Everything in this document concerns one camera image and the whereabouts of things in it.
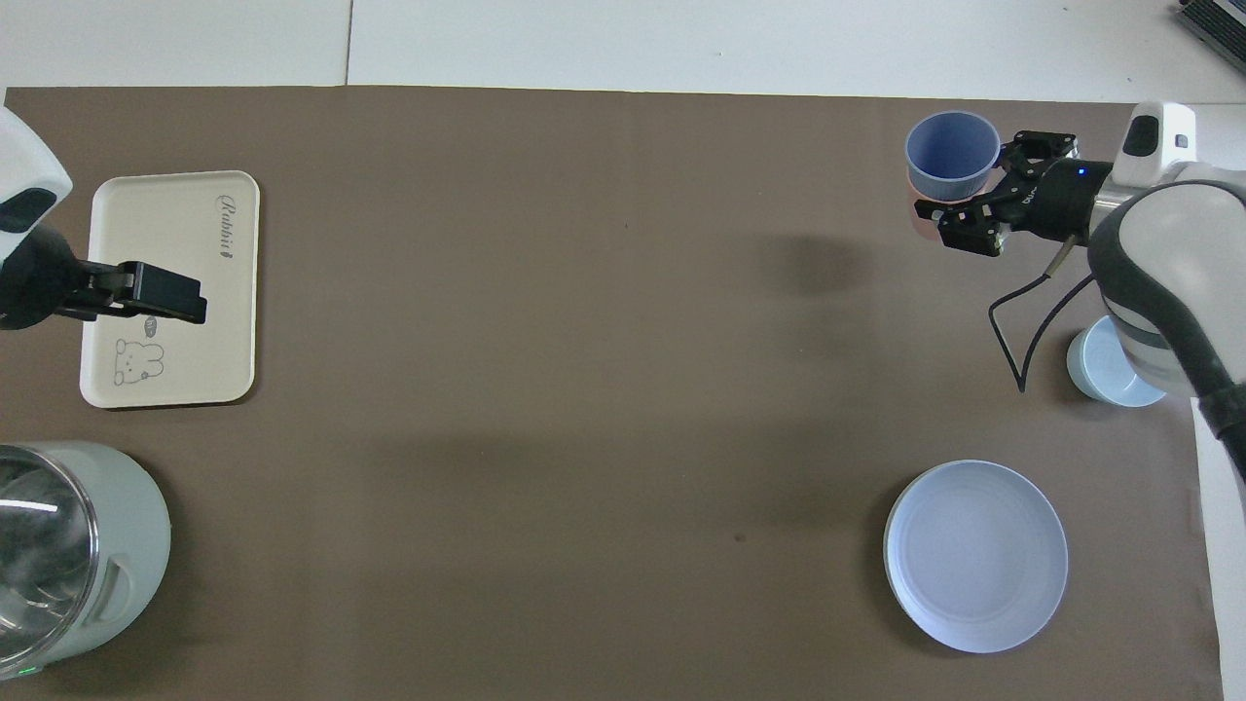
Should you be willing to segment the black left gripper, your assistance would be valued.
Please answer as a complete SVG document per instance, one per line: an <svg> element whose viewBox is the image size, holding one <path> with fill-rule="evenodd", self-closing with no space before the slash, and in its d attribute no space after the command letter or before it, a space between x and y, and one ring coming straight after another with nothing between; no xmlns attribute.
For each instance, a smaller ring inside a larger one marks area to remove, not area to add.
<svg viewBox="0 0 1246 701"><path fill-rule="evenodd" d="M110 313L120 274L128 316L206 322L208 305L198 279L146 261L85 261L54 228L37 225L0 265L0 331L32 327L54 315L93 322Z"/></svg>

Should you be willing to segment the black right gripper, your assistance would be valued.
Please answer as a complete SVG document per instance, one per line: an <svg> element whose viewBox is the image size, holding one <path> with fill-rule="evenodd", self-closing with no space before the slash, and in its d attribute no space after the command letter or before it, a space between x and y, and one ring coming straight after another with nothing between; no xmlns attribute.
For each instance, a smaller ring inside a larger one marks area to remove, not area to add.
<svg viewBox="0 0 1246 701"><path fill-rule="evenodd" d="M1096 195L1114 166L1073 159L1078 147L1072 133L1017 132L1001 144L996 166L1022 177L1022 186L997 188L964 203L939 204L939 242L977 256L1001 256L1014 232L1087 243Z"/></svg>

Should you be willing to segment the periwinkle blue ribbed cup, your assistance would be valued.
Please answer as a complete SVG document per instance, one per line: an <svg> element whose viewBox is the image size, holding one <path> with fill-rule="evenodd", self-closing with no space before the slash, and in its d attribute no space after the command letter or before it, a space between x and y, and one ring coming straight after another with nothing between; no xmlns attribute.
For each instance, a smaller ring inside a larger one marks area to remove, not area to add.
<svg viewBox="0 0 1246 701"><path fill-rule="evenodd" d="M994 125L979 115L930 115L912 126L903 143L910 183L926 200L968 200L983 191L1002 144Z"/></svg>

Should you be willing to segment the cream rabbit print tray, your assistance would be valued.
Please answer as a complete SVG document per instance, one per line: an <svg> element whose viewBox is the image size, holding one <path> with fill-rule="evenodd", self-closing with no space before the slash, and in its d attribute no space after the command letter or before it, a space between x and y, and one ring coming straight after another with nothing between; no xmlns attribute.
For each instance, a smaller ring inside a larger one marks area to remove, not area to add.
<svg viewBox="0 0 1246 701"><path fill-rule="evenodd" d="M98 408L228 403L255 379L260 191L244 171L98 186L88 259L143 261L201 283L206 321L140 314L82 329L78 390Z"/></svg>

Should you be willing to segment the light blue bowl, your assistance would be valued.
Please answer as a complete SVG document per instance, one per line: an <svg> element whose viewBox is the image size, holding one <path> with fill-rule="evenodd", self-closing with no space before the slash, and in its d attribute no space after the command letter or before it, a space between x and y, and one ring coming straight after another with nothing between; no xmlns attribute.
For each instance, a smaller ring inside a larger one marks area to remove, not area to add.
<svg viewBox="0 0 1246 701"><path fill-rule="evenodd" d="M1096 402L1143 408L1166 396L1164 390L1153 387L1135 372L1118 341L1116 325L1108 315L1072 339L1065 350L1065 369L1077 390Z"/></svg>

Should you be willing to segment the dark grey ribbed device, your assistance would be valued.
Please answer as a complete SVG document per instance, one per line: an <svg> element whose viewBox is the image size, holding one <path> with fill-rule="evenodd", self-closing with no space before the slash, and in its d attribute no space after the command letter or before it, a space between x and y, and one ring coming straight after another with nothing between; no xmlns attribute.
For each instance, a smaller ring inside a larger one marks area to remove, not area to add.
<svg viewBox="0 0 1246 701"><path fill-rule="evenodd" d="M1246 55L1246 0L1177 0L1177 22L1215 49Z"/></svg>

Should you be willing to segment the pale green pot glass lid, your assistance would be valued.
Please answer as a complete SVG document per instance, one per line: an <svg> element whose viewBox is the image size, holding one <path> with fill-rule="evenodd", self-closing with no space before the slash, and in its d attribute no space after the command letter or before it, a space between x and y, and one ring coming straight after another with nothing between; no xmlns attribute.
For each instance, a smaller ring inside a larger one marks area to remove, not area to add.
<svg viewBox="0 0 1246 701"><path fill-rule="evenodd" d="M0 682L111 642L172 550L143 466L92 442L0 445Z"/></svg>

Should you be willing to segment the periwinkle blue plate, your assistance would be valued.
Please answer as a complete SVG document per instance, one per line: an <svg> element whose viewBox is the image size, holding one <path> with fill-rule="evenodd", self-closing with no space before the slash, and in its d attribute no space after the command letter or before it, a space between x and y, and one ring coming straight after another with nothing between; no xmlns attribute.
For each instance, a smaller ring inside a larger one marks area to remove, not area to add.
<svg viewBox="0 0 1246 701"><path fill-rule="evenodd" d="M925 469L891 506L883 569L898 606L934 642L971 655L1019 647L1065 595L1072 552L1025 476L983 459Z"/></svg>

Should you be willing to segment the brown paper table mat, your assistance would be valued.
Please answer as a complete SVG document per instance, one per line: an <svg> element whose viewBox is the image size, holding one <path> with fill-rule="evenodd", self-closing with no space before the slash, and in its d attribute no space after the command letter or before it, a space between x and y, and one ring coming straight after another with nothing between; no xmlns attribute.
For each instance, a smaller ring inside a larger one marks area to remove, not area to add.
<svg viewBox="0 0 1246 701"><path fill-rule="evenodd" d="M93 408L81 325L0 332L0 442L90 440L169 506L125 634L0 701L1192 701L1221 697L1192 408L1065 372L1018 393L998 258L910 227L942 102L424 88L7 88L74 179L260 187L255 385ZM964 655L913 625L883 528L922 471L1049 498L1058 613Z"/></svg>

